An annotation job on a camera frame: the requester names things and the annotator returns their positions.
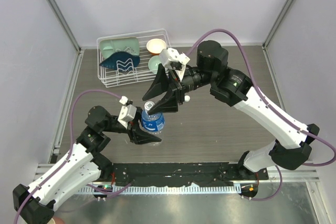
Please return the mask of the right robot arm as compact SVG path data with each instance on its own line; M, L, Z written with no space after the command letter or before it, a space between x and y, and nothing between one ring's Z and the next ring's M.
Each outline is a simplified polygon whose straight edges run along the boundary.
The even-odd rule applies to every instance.
M142 99L147 101L160 94L164 97L150 107L148 114L175 113L186 101L188 92L209 84L210 94L217 100L244 112L275 137L263 148L246 151L232 171L234 174L252 179L261 169L274 165L297 169L309 159L314 140L302 130L317 134L319 128L315 124L299 123L295 129L289 125L295 123L294 118L284 111L280 112L282 120L272 111L277 106L257 92L251 78L228 66L228 56L228 51L218 42L203 41L197 47L196 66L191 67L185 54L173 48L162 49L157 74Z

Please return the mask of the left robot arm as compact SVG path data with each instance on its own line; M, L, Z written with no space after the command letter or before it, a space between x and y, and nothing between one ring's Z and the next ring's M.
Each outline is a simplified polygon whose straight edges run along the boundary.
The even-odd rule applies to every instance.
M96 180L107 181L113 165L101 154L110 142L106 132L126 134L134 144L160 142L141 129L141 115L142 109L133 105L123 106L119 115L111 115L102 106L90 109L87 126L69 151L37 180L14 188L16 217L26 223L49 223L55 211L81 188Z

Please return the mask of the blue label water bottle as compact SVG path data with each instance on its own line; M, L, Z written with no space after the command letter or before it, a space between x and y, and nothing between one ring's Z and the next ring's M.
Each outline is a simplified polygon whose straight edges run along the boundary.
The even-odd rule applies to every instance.
M165 126L163 113L149 115L145 109L141 115L142 127L148 132L162 139L162 131Z

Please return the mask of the white bottle cap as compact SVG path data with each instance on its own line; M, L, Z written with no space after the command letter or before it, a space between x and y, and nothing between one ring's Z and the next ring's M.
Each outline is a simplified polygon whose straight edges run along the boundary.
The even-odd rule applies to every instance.
M153 101L147 101L145 104L144 104L144 109L146 111L149 111L153 106L155 105L155 103Z
M186 95L186 96L184 97L184 99L185 99L185 102L189 102L191 98L190 98L189 95Z

